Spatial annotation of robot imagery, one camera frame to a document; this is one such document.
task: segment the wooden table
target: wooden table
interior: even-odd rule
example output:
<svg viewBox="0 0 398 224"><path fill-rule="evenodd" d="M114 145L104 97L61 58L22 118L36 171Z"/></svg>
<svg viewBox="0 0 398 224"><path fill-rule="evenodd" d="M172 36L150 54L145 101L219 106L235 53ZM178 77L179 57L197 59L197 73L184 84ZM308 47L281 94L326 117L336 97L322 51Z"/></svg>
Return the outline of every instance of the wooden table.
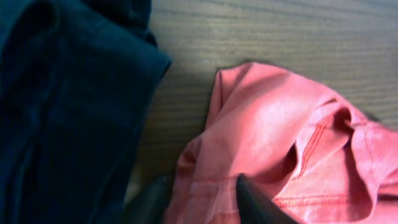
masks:
<svg viewBox="0 0 398 224"><path fill-rule="evenodd" d="M150 26L173 64L139 146L144 181L172 174L202 132L217 69L251 60L324 83L398 129L398 1L153 1Z"/></svg>

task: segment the clothing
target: clothing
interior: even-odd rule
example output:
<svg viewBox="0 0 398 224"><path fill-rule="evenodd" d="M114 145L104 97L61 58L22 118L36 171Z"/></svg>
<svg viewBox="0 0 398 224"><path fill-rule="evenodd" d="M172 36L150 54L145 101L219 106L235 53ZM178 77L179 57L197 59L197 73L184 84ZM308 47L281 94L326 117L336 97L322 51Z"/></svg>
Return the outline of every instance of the clothing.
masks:
<svg viewBox="0 0 398 224"><path fill-rule="evenodd" d="M0 223L108 223L170 64L150 1L0 4Z"/></svg>
<svg viewBox="0 0 398 224"><path fill-rule="evenodd" d="M240 173L300 222L398 222L398 133L281 68L217 73L205 130L178 159L166 223L240 223Z"/></svg>

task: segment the dark teal cloth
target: dark teal cloth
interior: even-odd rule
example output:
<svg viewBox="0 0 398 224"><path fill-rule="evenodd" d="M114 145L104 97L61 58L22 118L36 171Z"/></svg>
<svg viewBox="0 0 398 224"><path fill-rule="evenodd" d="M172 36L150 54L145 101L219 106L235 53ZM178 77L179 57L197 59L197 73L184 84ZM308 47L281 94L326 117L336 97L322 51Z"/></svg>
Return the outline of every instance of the dark teal cloth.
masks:
<svg viewBox="0 0 398 224"><path fill-rule="evenodd" d="M0 2L0 223L106 223L170 64L149 0Z"/></svg>

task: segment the pink fabric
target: pink fabric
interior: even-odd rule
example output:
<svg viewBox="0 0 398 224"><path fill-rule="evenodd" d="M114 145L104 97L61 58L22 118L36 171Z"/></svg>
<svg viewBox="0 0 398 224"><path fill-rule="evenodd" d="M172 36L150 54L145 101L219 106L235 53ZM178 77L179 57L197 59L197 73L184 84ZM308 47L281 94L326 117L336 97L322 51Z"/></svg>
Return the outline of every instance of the pink fabric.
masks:
<svg viewBox="0 0 398 224"><path fill-rule="evenodd" d="M178 159L166 223L239 223L239 173L304 222L398 223L398 134L281 68L218 72L205 131Z"/></svg>

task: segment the wood grain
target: wood grain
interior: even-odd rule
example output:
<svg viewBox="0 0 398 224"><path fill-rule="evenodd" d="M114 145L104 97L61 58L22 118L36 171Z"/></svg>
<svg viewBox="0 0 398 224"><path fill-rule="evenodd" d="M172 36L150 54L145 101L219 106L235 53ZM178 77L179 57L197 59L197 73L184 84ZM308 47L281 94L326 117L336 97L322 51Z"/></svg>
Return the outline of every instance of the wood grain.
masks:
<svg viewBox="0 0 398 224"><path fill-rule="evenodd" d="M398 1L154 0L150 26L173 64L139 146L145 182L172 174L203 130L217 69L250 60L324 83L398 128Z"/></svg>

